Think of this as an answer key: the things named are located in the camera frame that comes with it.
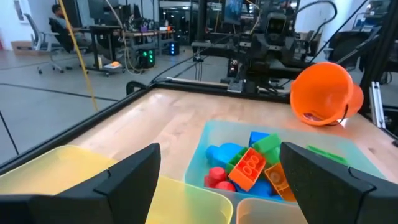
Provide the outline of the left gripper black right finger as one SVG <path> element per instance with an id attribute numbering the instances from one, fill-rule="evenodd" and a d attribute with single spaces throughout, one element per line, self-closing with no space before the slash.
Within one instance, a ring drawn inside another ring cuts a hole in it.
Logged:
<path id="1" fill-rule="evenodd" d="M 398 184 L 291 142 L 280 162 L 308 224 L 398 224 Z"/>

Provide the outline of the amber toy block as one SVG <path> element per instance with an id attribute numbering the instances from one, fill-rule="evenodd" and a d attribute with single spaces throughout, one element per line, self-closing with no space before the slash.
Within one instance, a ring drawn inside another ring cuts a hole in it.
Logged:
<path id="1" fill-rule="evenodd" d="M 265 176 L 271 183 L 274 191 L 285 201 L 296 202 L 293 192 L 287 182 L 287 179 L 280 162 L 274 164 L 264 171 Z"/>

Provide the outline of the orange toy block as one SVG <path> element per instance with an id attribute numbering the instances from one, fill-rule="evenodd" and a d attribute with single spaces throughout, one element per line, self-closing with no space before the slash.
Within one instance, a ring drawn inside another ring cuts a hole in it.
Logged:
<path id="1" fill-rule="evenodd" d="M 260 153 L 249 147 L 242 159 L 228 174 L 228 178 L 248 191 L 257 182 L 266 163 L 266 159 Z"/>

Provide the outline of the red toy block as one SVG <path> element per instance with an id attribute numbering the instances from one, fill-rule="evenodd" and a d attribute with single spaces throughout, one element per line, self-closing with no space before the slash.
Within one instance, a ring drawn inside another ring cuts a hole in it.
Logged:
<path id="1" fill-rule="evenodd" d="M 227 181 L 227 173 L 222 167 L 213 167 L 209 170 L 208 175 L 204 178 L 204 186 L 235 192 L 235 186 Z"/>

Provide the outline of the dark green toy block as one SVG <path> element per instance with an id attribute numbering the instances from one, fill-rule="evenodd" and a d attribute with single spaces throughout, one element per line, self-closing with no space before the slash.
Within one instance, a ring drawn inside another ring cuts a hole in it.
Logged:
<path id="1" fill-rule="evenodd" d="M 229 174 L 236 164 L 242 159 L 243 155 L 247 152 L 248 148 L 243 147 L 237 154 L 235 154 L 227 163 L 226 163 L 226 172 Z"/>

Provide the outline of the yellow translucent plastic bin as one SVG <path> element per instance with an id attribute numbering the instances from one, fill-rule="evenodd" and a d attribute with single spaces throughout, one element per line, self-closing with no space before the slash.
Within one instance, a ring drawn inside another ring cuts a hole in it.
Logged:
<path id="1" fill-rule="evenodd" d="M 160 146 L 121 161 L 62 146 L 0 175 L 0 224 L 230 224 L 223 195 L 162 177 Z"/>

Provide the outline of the silver aluminium extrusion piece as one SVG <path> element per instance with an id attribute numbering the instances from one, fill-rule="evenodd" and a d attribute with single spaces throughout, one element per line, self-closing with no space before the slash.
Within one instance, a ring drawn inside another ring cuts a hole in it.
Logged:
<path id="1" fill-rule="evenodd" d="M 371 86 L 369 87 L 369 100 L 373 124 L 378 128 L 385 129 L 386 122 L 379 82 L 371 82 Z"/>

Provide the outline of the teal translucent plastic bin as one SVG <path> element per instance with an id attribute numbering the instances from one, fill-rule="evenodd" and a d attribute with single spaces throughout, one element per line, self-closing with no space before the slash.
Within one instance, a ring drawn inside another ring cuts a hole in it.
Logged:
<path id="1" fill-rule="evenodd" d="M 345 157 L 349 165 L 357 170 L 367 172 L 379 178 L 386 178 L 379 168 L 377 168 L 360 150 L 358 144 L 340 136 L 211 120 L 206 122 L 196 151 L 186 170 L 185 183 L 204 188 L 204 177 L 211 169 L 210 163 L 206 158 L 207 148 L 211 145 L 220 146 L 224 143 L 235 143 L 240 146 L 247 146 L 250 133 L 253 131 L 268 134 L 277 133 L 281 140 L 292 142 L 302 147 L 307 145 L 315 146 L 324 151 Z"/>

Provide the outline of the computer tower green lights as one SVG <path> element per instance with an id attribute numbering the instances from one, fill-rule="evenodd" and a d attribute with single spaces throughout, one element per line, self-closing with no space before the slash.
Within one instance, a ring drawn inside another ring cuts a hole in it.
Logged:
<path id="1" fill-rule="evenodd" d="M 137 68 L 148 69 L 155 65 L 154 49 L 139 49 L 136 52 Z"/>

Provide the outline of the black desk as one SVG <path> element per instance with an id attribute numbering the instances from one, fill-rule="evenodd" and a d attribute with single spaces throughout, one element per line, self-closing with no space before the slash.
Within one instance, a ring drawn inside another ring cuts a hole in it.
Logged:
<path id="1" fill-rule="evenodd" d="M 89 26 L 88 27 L 88 33 L 90 34 L 91 37 L 91 47 L 90 50 L 93 53 L 93 58 L 94 58 L 94 64 L 93 65 L 87 65 L 86 69 L 89 71 L 94 71 L 94 72 L 101 72 L 104 73 L 103 66 L 105 65 L 104 63 L 100 63 L 100 58 L 99 58 L 99 52 L 98 52 L 98 46 L 99 43 L 97 41 L 98 38 L 104 37 L 105 40 L 108 42 L 107 50 L 108 50 L 108 55 L 110 56 L 110 59 L 112 62 L 117 61 L 116 60 L 116 48 L 115 48 L 115 37 L 114 37 L 114 31 L 119 30 L 118 26 Z"/>

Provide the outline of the wooden-top workbench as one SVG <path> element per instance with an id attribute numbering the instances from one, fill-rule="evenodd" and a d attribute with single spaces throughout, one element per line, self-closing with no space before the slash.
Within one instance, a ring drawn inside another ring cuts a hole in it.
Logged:
<path id="1" fill-rule="evenodd" d="M 139 49 L 155 49 L 156 54 L 162 55 L 163 50 L 174 41 L 174 30 L 153 30 L 149 32 L 128 32 L 114 31 L 114 35 L 120 38 L 125 37 L 125 41 L 121 41 L 127 51 L 135 52 Z"/>

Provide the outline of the grey office chair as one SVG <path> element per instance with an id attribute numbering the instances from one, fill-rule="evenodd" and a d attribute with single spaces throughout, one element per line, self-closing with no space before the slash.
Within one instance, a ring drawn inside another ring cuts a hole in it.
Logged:
<path id="1" fill-rule="evenodd" d="M 51 67 L 52 70 L 63 73 L 64 69 L 53 59 L 56 54 L 59 54 L 63 50 L 60 44 L 53 41 L 53 37 L 58 35 L 58 33 L 40 31 L 30 14 L 23 13 L 23 15 L 29 21 L 33 30 L 33 34 L 31 35 L 32 49 L 37 53 L 43 53 L 49 57 L 47 63 L 37 67 L 38 74 L 41 75 L 45 67 Z"/>

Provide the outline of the cardboard box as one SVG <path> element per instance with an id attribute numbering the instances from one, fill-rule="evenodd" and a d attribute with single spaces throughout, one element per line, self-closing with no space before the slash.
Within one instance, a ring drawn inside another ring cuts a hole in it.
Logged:
<path id="1" fill-rule="evenodd" d="M 36 51 L 33 48 L 31 41 L 12 41 L 12 51 L 15 55 L 35 55 Z"/>

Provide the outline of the black round pillar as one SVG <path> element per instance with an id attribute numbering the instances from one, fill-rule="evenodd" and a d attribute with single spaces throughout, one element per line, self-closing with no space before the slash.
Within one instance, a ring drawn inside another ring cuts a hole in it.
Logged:
<path id="1" fill-rule="evenodd" d="M 203 42 L 206 33 L 207 0 L 198 0 L 197 41 Z"/>

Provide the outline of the black frame post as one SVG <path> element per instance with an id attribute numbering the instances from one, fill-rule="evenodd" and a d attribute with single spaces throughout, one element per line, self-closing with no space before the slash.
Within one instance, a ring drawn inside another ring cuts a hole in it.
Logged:
<path id="1" fill-rule="evenodd" d="M 373 39 L 368 52 L 360 87 L 365 95 L 371 82 L 379 82 L 384 72 L 398 73 L 398 0 L 389 0 L 381 30 Z"/>

